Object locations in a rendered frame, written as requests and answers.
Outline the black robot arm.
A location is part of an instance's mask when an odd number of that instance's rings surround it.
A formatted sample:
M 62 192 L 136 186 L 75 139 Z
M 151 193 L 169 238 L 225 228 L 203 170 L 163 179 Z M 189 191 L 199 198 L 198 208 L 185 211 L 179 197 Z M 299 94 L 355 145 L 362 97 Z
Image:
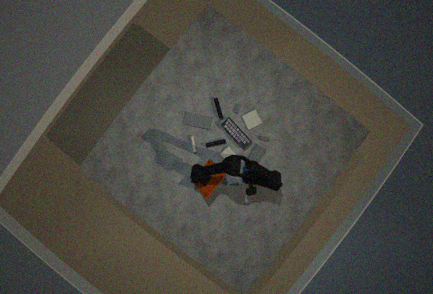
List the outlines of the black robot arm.
M 241 160 L 249 164 L 249 171 L 240 174 Z M 251 161 L 245 156 L 231 155 L 226 157 L 222 163 L 215 163 L 209 166 L 201 166 L 195 164 L 191 169 L 191 183 L 200 183 L 206 186 L 211 178 L 210 175 L 214 174 L 229 174 L 235 177 L 244 177 L 245 175 L 252 174 L 258 178 L 257 184 L 278 191 L 282 185 L 281 173 L 278 171 L 269 171 L 267 168 L 261 166 L 256 161 Z

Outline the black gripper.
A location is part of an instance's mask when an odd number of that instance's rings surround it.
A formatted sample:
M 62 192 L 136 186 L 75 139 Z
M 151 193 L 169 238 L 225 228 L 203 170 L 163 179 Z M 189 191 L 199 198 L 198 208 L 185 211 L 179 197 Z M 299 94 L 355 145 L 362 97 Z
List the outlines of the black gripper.
M 249 164 L 247 164 L 246 162 L 245 162 L 245 168 L 249 169 Z M 248 175 L 245 175 L 244 177 L 242 177 L 245 184 L 249 185 L 249 188 L 246 189 L 247 195 L 255 195 L 256 194 L 257 189 L 256 189 L 256 186 L 253 187 L 253 184 L 257 185 L 257 182 L 256 182 L 257 178 L 258 177 L 256 175 L 252 175 L 252 174 L 248 174 Z

